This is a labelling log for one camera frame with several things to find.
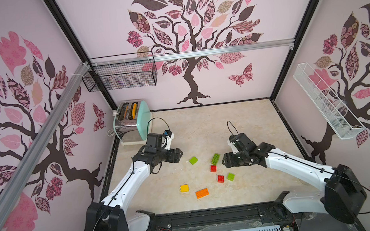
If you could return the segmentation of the aluminium frame bar left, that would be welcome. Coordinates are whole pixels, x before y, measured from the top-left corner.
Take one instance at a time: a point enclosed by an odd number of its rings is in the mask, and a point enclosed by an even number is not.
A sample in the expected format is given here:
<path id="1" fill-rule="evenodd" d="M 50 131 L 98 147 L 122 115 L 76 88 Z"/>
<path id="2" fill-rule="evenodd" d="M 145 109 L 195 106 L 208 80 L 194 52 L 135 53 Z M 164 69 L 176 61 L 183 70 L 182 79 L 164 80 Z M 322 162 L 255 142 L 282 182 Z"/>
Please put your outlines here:
<path id="1" fill-rule="evenodd" d="M 30 178 L 35 166 L 43 155 L 45 146 L 48 144 L 51 135 L 59 125 L 59 122 L 65 113 L 73 95 L 82 82 L 82 76 L 90 69 L 88 62 L 82 62 L 70 77 L 70 82 L 65 88 L 61 98 L 56 102 L 46 122 L 39 130 L 36 138 L 28 149 L 26 155 L 22 158 L 16 171 L 13 173 L 10 181 L 0 194 L 0 231 L 5 221 L 14 208 L 17 199 L 20 197 L 28 179 Z"/>

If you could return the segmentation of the small green lego brick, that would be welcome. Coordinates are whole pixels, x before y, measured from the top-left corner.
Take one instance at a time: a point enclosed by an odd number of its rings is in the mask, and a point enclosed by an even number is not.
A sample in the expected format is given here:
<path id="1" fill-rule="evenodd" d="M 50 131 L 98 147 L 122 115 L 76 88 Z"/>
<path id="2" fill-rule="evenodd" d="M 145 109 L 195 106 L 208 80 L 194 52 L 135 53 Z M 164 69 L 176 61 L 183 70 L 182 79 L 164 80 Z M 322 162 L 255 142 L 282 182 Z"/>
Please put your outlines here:
<path id="1" fill-rule="evenodd" d="M 235 179 L 235 175 L 233 173 L 228 173 L 226 178 L 227 178 L 227 180 L 233 182 L 234 179 Z"/>
<path id="2" fill-rule="evenodd" d="M 196 157 L 192 157 L 192 158 L 190 158 L 189 162 L 190 162 L 192 165 L 194 165 L 195 163 L 197 163 L 197 162 L 198 162 L 198 159 L 197 159 Z"/>

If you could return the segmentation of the mint green toaster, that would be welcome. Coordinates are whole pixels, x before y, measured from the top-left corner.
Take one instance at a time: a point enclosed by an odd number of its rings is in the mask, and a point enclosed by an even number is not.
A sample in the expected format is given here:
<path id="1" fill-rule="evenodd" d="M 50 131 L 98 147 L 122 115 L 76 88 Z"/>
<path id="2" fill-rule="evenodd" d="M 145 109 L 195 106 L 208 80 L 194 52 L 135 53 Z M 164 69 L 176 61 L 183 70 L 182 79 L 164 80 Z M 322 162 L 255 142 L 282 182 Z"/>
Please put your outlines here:
<path id="1" fill-rule="evenodd" d="M 148 133 L 152 130 L 153 118 L 148 104 L 144 100 L 123 101 L 118 106 L 114 117 L 114 130 L 124 146 L 146 143 Z"/>

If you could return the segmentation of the aluminium frame bar back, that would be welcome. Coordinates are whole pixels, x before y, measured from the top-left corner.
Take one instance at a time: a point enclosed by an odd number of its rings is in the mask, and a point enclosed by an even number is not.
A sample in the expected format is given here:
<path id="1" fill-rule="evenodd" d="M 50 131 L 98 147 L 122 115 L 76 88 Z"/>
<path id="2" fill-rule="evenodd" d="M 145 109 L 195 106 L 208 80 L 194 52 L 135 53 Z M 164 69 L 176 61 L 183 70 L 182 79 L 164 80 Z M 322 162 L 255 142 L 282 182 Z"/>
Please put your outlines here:
<path id="1" fill-rule="evenodd" d="M 266 41 L 266 42 L 257 42 L 255 44 L 245 44 L 245 45 L 236 45 L 236 46 L 227 46 L 221 48 L 211 48 L 211 49 L 204 49 L 204 50 L 192 50 L 192 51 L 185 51 L 179 53 L 170 53 L 170 54 L 162 54 L 162 55 L 149 55 L 146 57 L 135 57 L 135 58 L 121 58 L 117 60 L 108 60 L 108 61 L 92 61 L 91 63 L 93 66 L 102 66 L 102 65 L 112 65 L 117 63 L 131 63 L 136 61 L 145 61 L 145 60 L 153 60 L 154 62 L 161 62 L 161 61 L 172 61 L 177 59 L 187 59 L 193 57 L 200 57 L 200 56 L 209 56 L 209 55 L 218 55 L 218 54 L 228 54 L 234 52 L 243 52 L 243 51 L 252 51 L 252 50 L 262 50 L 264 48 L 274 48 L 274 47 L 283 47 L 283 46 L 294 46 L 295 40 L 294 39 L 281 39 L 276 41 Z"/>

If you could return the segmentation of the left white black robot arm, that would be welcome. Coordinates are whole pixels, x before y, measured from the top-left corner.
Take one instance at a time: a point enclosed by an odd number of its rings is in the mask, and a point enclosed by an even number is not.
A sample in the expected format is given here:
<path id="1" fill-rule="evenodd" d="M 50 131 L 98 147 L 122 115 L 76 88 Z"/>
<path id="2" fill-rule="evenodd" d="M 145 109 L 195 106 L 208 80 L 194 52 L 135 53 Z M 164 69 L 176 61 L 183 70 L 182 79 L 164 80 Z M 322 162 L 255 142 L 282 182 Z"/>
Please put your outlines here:
<path id="1" fill-rule="evenodd" d="M 171 148 L 174 133 L 165 130 L 162 134 L 150 133 L 146 144 L 132 157 L 131 165 L 115 189 L 100 202 L 92 203 L 87 209 L 84 231 L 147 231 L 155 215 L 137 211 L 127 217 L 127 210 L 135 194 L 153 173 L 156 166 L 164 162 L 179 163 L 183 152 Z"/>

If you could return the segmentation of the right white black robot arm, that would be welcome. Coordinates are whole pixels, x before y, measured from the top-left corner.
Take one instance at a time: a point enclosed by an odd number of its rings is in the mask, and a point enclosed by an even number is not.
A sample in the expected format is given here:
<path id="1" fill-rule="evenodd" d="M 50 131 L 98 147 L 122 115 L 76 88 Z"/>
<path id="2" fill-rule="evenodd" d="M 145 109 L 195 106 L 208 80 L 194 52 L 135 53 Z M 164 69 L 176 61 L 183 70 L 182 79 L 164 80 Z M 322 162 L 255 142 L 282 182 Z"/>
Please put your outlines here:
<path id="1" fill-rule="evenodd" d="M 323 213 L 345 224 L 353 224 L 367 194 L 352 169 L 331 167 L 284 152 L 265 142 L 259 145 L 240 133 L 228 139 L 232 152 L 224 154 L 226 168 L 259 165 L 287 173 L 317 189 L 316 193 L 286 193 L 279 200 L 291 213 Z"/>

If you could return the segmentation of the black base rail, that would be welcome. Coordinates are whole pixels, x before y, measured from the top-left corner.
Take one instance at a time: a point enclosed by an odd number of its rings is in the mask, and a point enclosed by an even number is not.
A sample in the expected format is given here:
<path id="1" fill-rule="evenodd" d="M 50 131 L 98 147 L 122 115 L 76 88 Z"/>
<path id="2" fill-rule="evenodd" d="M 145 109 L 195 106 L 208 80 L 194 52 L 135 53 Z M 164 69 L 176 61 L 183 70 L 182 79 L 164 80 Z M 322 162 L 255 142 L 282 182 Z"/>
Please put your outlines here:
<path id="1" fill-rule="evenodd" d="M 359 222 L 344 224 L 323 213 L 289 213 L 280 218 L 274 208 L 274 202 L 265 202 L 161 214 L 148 231 L 235 231 L 276 225 L 283 231 L 364 231 Z"/>

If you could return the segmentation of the aluminium frame bar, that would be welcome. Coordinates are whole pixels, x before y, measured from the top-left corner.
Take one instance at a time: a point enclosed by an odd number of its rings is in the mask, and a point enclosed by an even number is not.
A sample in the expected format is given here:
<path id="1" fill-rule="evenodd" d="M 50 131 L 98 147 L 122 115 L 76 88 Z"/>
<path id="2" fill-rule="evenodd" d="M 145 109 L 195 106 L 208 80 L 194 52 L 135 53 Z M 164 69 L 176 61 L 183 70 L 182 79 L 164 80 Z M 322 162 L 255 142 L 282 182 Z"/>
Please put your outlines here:
<path id="1" fill-rule="evenodd" d="M 26 155 L 22 158 L 16 171 L 13 173 L 10 181 L 0 194 L 0 231 L 5 221 L 14 208 L 17 199 L 20 197 L 28 179 L 30 178 L 35 166 L 43 155 L 45 146 L 48 144 L 51 135 L 59 125 L 59 122 L 65 113 L 73 95 L 82 82 L 82 76 L 90 69 L 88 62 L 82 62 L 70 77 L 70 82 L 65 88 L 61 98 L 56 102 L 46 122 L 39 130 L 36 138 L 28 149 Z"/>
<path id="2" fill-rule="evenodd" d="M 153 60 L 154 62 L 161 62 L 161 61 L 172 61 L 177 59 L 187 59 L 193 57 L 200 57 L 200 56 L 209 56 L 209 55 L 218 55 L 218 54 L 228 54 L 234 52 L 243 52 L 243 51 L 252 51 L 252 50 L 262 50 L 264 48 L 274 48 L 274 47 L 283 47 L 283 46 L 294 46 L 295 40 L 294 39 L 281 39 L 276 41 L 266 41 L 266 42 L 257 42 L 255 44 L 245 44 L 245 45 L 236 45 L 236 46 L 227 46 L 221 48 L 211 48 L 211 49 L 204 49 L 204 50 L 192 50 L 192 51 L 185 51 L 179 53 L 170 53 L 170 54 L 162 54 L 162 55 L 149 55 L 146 57 L 135 57 L 135 58 L 121 58 L 117 60 L 108 60 L 108 61 L 92 61 L 91 63 L 93 66 L 102 66 L 102 65 L 112 65 L 117 63 L 131 63 L 136 61 L 145 61 L 145 60 Z"/>

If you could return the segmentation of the red lego brick upper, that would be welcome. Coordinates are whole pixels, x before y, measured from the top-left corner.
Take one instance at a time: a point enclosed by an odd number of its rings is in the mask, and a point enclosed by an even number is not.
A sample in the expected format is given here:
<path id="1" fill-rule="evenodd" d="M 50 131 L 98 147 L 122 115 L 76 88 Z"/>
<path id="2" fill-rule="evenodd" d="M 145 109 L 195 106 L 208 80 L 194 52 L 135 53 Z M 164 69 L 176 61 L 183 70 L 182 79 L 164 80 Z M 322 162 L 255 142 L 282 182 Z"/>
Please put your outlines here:
<path id="1" fill-rule="evenodd" d="M 217 166 L 216 165 L 211 165 L 210 169 L 211 169 L 211 172 L 217 172 Z"/>

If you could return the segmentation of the long green lego brick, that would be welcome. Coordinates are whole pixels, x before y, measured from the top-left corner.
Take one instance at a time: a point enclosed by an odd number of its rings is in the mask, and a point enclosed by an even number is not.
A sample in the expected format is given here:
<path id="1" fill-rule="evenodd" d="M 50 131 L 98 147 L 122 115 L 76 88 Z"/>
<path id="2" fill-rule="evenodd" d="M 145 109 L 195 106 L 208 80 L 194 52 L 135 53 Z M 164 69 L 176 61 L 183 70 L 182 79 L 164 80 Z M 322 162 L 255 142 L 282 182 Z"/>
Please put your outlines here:
<path id="1" fill-rule="evenodd" d="M 219 159 L 220 159 L 220 154 L 218 153 L 215 153 L 212 157 L 212 160 L 211 160 L 211 164 L 213 166 L 217 166 L 218 162 L 219 162 Z"/>

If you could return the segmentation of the red lego brick lower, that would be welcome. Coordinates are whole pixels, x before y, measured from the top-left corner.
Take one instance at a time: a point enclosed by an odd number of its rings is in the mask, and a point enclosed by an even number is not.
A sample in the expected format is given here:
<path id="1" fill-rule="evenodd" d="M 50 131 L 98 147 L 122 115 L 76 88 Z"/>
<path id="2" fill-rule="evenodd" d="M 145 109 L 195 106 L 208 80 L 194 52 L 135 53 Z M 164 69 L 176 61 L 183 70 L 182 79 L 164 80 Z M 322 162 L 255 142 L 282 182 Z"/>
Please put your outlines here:
<path id="1" fill-rule="evenodd" d="M 224 183 L 224 176 L 223 175 L 217 175 L 217 182 L 218 183 Z"/>

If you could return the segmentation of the yellow lego brick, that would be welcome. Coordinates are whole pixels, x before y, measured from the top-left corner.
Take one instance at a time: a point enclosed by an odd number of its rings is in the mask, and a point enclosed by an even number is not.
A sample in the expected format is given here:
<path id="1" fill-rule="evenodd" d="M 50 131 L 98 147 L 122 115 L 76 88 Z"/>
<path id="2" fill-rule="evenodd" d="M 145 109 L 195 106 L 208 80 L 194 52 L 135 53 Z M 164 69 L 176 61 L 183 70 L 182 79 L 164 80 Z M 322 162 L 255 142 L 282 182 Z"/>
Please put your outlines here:
<path id="1" fill-rule="evenodd" d="M 188 193 L 189 192 L 189 185 L 188 184 L 183 184 L 180 186 L 180 192 L 181 193 Z"/>

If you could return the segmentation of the orange long lego brick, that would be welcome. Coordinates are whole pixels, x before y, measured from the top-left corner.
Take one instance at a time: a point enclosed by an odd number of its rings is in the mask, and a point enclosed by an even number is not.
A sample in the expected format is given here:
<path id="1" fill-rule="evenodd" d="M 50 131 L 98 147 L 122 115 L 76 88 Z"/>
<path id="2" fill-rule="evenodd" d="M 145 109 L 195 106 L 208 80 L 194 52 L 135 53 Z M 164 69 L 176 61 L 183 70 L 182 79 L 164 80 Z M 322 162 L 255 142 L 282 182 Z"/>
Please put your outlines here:
<path id="1" fill-rule="evenodd" d="M 197 199 L 201 199 L 201 198 L 204 198 L 204 197 L 210 195 L 210 192 L 209 192 L 208 188 L 205 188 L 205 189 L 201 189 L 201 190 L 195 192 L 195 194 L 196 194 Z"/>

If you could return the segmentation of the red lego brick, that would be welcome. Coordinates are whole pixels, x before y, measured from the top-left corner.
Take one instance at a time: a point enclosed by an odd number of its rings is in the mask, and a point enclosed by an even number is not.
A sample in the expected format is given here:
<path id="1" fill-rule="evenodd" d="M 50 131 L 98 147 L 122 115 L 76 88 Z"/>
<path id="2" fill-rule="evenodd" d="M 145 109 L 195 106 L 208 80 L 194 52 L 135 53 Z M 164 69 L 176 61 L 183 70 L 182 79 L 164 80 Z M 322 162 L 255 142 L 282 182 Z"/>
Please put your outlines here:
<path id="1" fill-rule="evenodd" d="M 224 176 L 223 175 L 217 175 L 217 182 L 218 183 L 224 183 Z"/>
<path id="2" fill-rule="evenodd" d="M 210 169 L 211 169 L 211 172 L 217 172 L 217 166 L 216 165 L 211 165 Z"/>

